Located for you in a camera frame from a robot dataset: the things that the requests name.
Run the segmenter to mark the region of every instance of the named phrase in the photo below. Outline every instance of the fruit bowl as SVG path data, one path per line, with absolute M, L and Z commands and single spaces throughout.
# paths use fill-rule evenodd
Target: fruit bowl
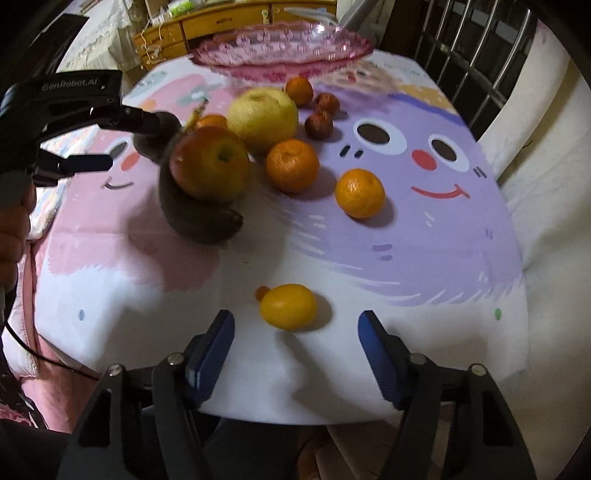
M 253 25 L 214 36 L 193 50 L 193 63 L 250 82 L 284 82 L 338 70 L 374 50 L 359 34 L 306 21 Z

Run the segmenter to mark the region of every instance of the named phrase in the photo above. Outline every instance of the lemon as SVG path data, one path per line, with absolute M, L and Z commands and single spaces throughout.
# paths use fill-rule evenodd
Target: lemon
M 292 138 L 298 127 L 295 102 L 283 90 L 253 88 L 236 98 L 228 109 L 228 128 L 249 152 L 267 153 L 275 144 Z
M 316 298 L 303 285 L 288 283 L 269 290 L 261 300 L 261 317 L 273 327 L 295 330 L 316 316 Z

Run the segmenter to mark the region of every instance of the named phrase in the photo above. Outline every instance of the scalloped bowl rim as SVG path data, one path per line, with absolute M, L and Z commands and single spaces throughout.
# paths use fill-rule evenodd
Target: scalloped bowl rim
M 356 54 L 353 57 L 342 57 L 342 58 L 338 58 L 338 59 L 333 59 L 333 60 L 329 60 L 329 59 L 321 59 L 321 60 L 308 60 L 308 61 L 285 61 L 285 60 L 278 60 L 278 61 L 273 61 L 270 63 L 265 63 L 265 64 L 261 64 L 261 63 L 251 63 L 248 61 L 245 61 L 243 63 L 238 63 L 236 65 L 228 65 L 225 63 L 216 63 L 216 62 L 212 62 L 212 63 L 206 63 L 203 62 L 201 60 L 199 60 L 198 58 L 196 58 L 196 52 L 198 50 L 201 50 L 202 48 L 206 48 L 208 45 L 211 44 L 216 44 L 217 41 L 219 41 L 220 38 L 222 37 L 227 37 L 229 35 L 236 35 L 238 36 L 238 34 L 240 32 L 244 32 L 244 31 L 252 31 L 254 29 L 258 29 L 258 28 L 262 28 L 265 30 L 274 30 L 276 27 L 290 27 L 292 25 L 308 25 L 310 28 L 313 27 L 314 25 L 320 25 L 320 24 L 312 24 L 309 23 L 305 20 L 298 20 L 298 21 L 293 21 L 293 22 L 276 22 L 273 23 L 271 25 L 265 25 L 265 24 L 257 24 L 257 25 L 248 25 L 246 27 L 242 27 L 242 28 L 237 28 L 236 30 L 231 30 L 225 33 L 220 33 L 220 34 L 216 34 L 214 35 L 211 39 L 204 41 L 203 43 L 201 43 L 201 45 L 198 48 L 194 48 L 191 51 L 191 54 L 193 55 L 193 58 L 191 59 L 192 62 L 196 65 L 202 66 L 202 67 L 215 67 L 215 68 L 223 68 L 223 69 L 234 69 L 234 68 L 240 68 L 240 67 L 249 67 L 249 68 L 269 68 L 269 67 L 276 67 L 276 66 L 285 66 L 285 65 L 314 65 L 316 63 L 330 63 L 333 61 L 346 61 L 346 60 L 350 60 L 350 61 L 355 61 L 357 59 L 366 57 L 367 55 L 369 55 L 370 53 L 373 52 L 374 50 L 374 46 L 371 44 L 371 42 L 369 40 L 366 40 L 365 38 L 363 38 L 361 35 L 359 35 L 357 32 L 353 32 L 351 30 L 346 30 L 342 27 L 334 27 L 331 25 L 325 25 L 325 28 L 331 28 L 334 29 L 335 31 L 337 30 L 342 30 L 342 31 L 346 31 L 349 34 L 357 37 L 357 39 L 359 40 L 359 42 L 362 45 L 362 49 L 361 52 Z

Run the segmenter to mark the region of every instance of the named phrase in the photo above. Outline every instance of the metal screw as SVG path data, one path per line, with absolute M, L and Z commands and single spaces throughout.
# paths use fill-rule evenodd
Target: metal screw
M 121 364 L 113 364 L 107 369 L 107 372 L 110 377 L 116 377 L 122 371 L 123 371 L 123 365 L 121 365 Z
M 427 363 L 427 357 L 425 357 L 422 353 L 411 353 L 410 361 L 415 365 L 424 365 Z
M 182 353 L 171 353 L 166 357 L 166 361 L 169 365 L 180 365 L 184 362 L 184 356 Z
M 486 371 L 486 368 L 484 365 L 481 364 L 474 364 L 470 367 L 470 370 L 472 370 L 472 373 L 474 375 L 477 375 L 479 377 L 484 377 L 488 372 Z

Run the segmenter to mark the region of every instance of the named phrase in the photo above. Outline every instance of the wooden desk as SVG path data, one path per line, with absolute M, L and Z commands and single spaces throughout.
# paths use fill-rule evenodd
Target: wooden desk
M 285 12 L 285 7 L 326 9 L 336 13 L 336 1 L 333 0 L 251 0 L 215 5 L 137 34 L 134 37 L 135 51 L 141 56 L 143 67 L 151 70 L 158 63 L 189 53 L 190 43 L 195 44 L 195 39 L 247 25 L 301 20 L 301 17 Z

